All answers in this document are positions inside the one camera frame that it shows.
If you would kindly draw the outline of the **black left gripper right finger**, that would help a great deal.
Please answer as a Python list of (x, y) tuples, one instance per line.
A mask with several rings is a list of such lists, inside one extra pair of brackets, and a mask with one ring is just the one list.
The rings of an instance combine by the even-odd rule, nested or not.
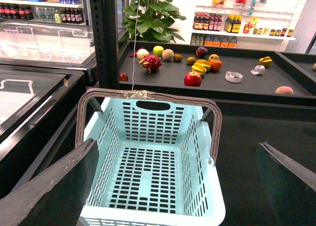
[(316, 174), (267, 142), (256, 149), (260, 177), (280, 226), (316, 224)]

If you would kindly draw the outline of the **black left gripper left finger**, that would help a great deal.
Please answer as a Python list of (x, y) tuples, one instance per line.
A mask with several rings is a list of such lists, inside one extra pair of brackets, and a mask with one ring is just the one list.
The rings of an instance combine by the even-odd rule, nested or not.
[(90, 192), (99, 151), (88, 139), (0, 201), (2, 226), (75, 226)]

